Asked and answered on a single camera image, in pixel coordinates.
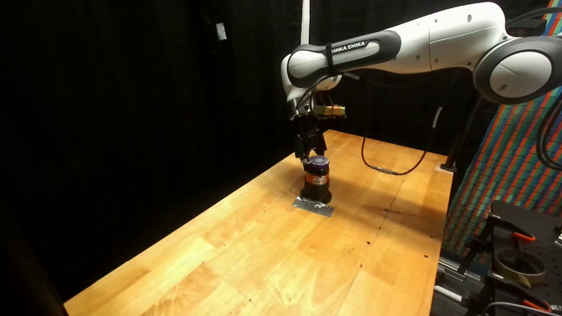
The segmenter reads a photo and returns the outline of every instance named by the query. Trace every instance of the electrical wire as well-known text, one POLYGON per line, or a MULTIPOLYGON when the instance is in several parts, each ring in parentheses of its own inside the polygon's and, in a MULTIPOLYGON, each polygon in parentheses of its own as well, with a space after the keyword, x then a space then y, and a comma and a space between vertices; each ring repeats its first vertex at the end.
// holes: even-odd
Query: electrical wire
POLYGON ((521 303, 512 303, 512 301, 489 301, 482 313, 487 312, 487 308, 491 306, 510 306, 510 308, 523 308, 523 310, 530 310, 530 312, 537 312, 537 313, 547 313, 547 316, 560 316, 556 312, 551 312, 551 310, 540 310, 540 308, 533 308, 533 306, 528 306, 528 305, 521 305, 521 303))
MULTIPOLYGON (((533 8, 524 13, 519 13, 505 22, 505 26, 514 24, 516 20, 544 15, 544 13, 560 13, 562 6, 542 6, 533 8)), ((538 122, 537 140, 535 140, 535 150, 540 162, 552 169, 562 169, 562 162, 554 161, 552 155, 547 152, 547 134, 552 133, 554 122, 562 112, 562 94, 556 97, 556 101, 551 105, 551 108, 544 113, 542 120, 538 122)))
POLYGON ((562 112, 562 94, 556 97, 556 101, 544 113, 544 117, 538 124, 537 140, 535 140, 535 148, 537 148, 537 155, 538 155, 540 162, 545 164, 547 168, 552 168, 552 169, 562 169, 562 162, 554 161, 554 157, 549 155, 547 134, 552 133, 554 122, 558 120, 560 112, 562 112))
POLYGON ((510 24, 514 24, 516 20, 521 20, 521 18, 528 18, 528 17, 535 17, 535 15, 544 15, 544 13, 556 13, 556 11, 562 11, 562 6, 540 6, 540 8, 533 8, 533 10, 528 10, 528 11, 523 11, 512 18, 509 18, 505 22, 505 26, 509 27, 510 24))
POLYGON ((423 147, 421 155, 417 157, 417 161, 412 166, 408 166, 407 169, 396 171, 396 169, 389 169, 389 168, 382 168, 382 166, 368 162, 366 157, 365 157, 366 127, 365 127, 365 134, 363 134, 363 140, 361 140, 361 159, 363 159, 363 162, 372 169, 377 169, 377 171, 382 171, 382 173, 389 173, 389 175, 407 175, 412 169, 415 169, 421 164, 421 161, 424 159, 424 154, 428 152, 428 147, 433 141, 433 134, 435 134, 435 127, 437 127, 437 120, 438 120, 440 110, 442 110, 442 106, 437 106, 435 113, 433 113, 433 122, 431 122, 431 129, 430 129, 426 145, 423 147))
MULTIPOLYGON (((351 76, 351 78, 354 78, 354 80, 361 80, 361 78, 363 78, 365 82, 373 83, 373 85, 379 85, 379 87, 408 87, 408 85, 414 85, 414 83, 384 83, 384 82, 370 80, 370 78, 366 78, 366 76, 358 76, 358 75, 354 75, 354 73, 352 73, 352 75, 345 73, 345 76, 351 76)), ((377 171, 382 171, 382 173, 389 173, 389 175, 407 175, 407 173, 410 173, 412 169, 415 169, 415 168, 421 164, 421 161, 424 159, 430 145, 433 143, 433 134, 435 134, 435 127, 437 127, 437 122, 438 122, 438 117, 440 117, 440 110, 442 110, 442 106, 437 106, 435 113, 433 113, 430 134, 428 134, 428 140, 426 140, 426 143, 424 143, 424 147, 423 147, 421 155, 419 155, 417 161, 415 161, 412 166, 408 166, 407 169, 391 169, 391 168, 377 166, 377 164, 372 164, 372 162, 366 161, 366 157, 365 157, 365 141, 366 141, 368 124, 365 126, 365 133, 363 133, 363 140, 361 140, 361 152, 359 152, 359 154, 361 154, 361 161, 363 161, 368 168, 377 169, 377 171)))

